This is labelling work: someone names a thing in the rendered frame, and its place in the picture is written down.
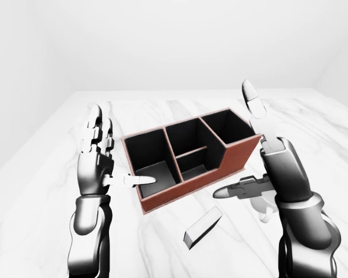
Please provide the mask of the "red-brown desk caddy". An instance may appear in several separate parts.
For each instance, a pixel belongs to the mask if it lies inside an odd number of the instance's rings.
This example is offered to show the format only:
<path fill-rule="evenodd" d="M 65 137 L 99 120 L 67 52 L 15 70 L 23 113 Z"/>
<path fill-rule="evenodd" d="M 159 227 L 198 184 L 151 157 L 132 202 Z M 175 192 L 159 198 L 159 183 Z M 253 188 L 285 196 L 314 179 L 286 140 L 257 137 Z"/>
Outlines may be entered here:
<path fill-rule="evenodd" d="M 132 175 L 156 179 L 137 186 L 143 213 L 242 171 L 260 138 L 230 108 L 124 137 Z"/>

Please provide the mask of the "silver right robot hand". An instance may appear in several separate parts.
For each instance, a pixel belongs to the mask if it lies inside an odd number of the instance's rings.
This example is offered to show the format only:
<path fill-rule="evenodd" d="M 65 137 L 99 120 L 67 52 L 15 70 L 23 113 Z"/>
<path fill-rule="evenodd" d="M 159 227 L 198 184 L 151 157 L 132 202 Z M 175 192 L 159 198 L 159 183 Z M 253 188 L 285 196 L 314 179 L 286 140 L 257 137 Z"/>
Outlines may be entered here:
<path fill-rule="evenodd" d="M 235 184 L 226 185 L 214 191 L 213 197 L 224 199 L 260 196 L 263 191 L 274 189 L 280 201 L 300 202 L 312 196 L 307 174 L 291 142 L 276 135 L 276 128 L 262 104 L 258 93 L 248 80 L 242 83 L 242 93 L 252 117 L 251 127 L 262 136 L 260 142 L 266 173 L 257 179 L 254 176 L 241 178 Z"/>

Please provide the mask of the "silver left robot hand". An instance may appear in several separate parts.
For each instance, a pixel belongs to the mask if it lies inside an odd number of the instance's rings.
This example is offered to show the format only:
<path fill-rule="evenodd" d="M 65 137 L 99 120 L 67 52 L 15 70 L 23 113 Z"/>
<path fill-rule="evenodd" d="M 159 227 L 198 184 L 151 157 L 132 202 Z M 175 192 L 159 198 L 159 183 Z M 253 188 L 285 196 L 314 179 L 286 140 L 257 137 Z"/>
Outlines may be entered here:
<path fill-rule="evenodd" d="M 132 188 L 136 185 L 153 184 L 154 177 L 113 175 L 114 160 L 113 124 L 104 118 L 101 108 L 93 105 L 86 126 L 82 130 L 82 150 L 78 158 L 77 179 L 82 195 L 103 195 L 110 186 Z"/>

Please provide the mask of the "white mug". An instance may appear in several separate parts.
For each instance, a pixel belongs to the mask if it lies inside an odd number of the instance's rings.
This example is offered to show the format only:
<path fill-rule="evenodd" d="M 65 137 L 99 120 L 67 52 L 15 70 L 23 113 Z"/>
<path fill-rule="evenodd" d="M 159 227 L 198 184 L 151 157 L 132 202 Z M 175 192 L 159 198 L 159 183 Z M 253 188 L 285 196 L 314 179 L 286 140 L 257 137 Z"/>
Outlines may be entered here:
<path fill-rule="evenodd" d="M 265 191 L 261 196 L 250 198 L 250 203 L 259 213 L 259 220 L 262 223 L 268 223 L 272 215 L 278 211 L 275 196 L 275 191 Z"/>

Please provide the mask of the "white book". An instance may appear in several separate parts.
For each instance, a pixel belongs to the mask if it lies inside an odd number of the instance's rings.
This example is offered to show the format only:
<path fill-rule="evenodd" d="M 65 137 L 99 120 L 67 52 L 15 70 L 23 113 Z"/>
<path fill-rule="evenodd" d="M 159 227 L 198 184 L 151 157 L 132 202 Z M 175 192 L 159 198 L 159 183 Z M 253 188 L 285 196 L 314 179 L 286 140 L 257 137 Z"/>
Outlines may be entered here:
<path fill-rule="evenodd" d="M 183 241 L 192 249 L 221 219 L 223 213 L 215 206 L 192 224 L 184 234 Z"/>

